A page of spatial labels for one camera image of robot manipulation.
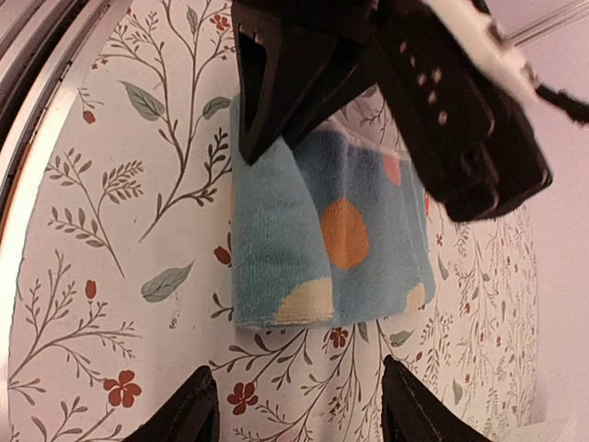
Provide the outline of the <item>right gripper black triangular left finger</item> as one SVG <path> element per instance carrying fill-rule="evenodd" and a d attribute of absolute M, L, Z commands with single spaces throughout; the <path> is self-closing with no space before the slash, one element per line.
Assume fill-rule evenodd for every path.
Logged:
<path fill-rule="evenodd" d="M 199 366 L 123 442 L 217 442 L 220 410 L 217 385 L 208 366 Z"/>

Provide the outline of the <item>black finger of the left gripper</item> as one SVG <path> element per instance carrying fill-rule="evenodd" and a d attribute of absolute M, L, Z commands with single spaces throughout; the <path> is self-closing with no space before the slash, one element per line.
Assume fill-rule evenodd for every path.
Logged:
<path fill-rule="evenodd" d="M 279 98 L 283 29 L 263 6 L 235 1 L 231 8 L 240 82 L 239 152 L 249 165 L 280 136 L 285 119 Z"/>
<path fill-rule="evenodd" d="M 329 116 L 376 84 L 371 62 L 375 32 L 375 24 L 364 22 L 338 35 L 327 66 L 283 128 L 289 146 L 297 146 Z"/>

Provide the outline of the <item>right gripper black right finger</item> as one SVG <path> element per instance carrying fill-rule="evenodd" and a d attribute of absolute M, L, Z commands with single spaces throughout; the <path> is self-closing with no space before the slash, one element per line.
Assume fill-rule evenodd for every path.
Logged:
<path fill-rule="evenodd" d="M 400 361 L 387 356 L 382 433 L 388 442 L 476 442 L 483 435 L 456 417 Z"/>

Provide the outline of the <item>light blue orange dotted towel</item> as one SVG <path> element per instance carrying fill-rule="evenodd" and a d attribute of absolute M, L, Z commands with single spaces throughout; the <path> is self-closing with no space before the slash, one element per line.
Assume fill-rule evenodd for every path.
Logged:
<path fill-rule="evenodd" d="M 401 140 L 336 113 L 254 164 L 231 156 L 237 327 L 340 327 L 433 299 L 426 194 Z"/>

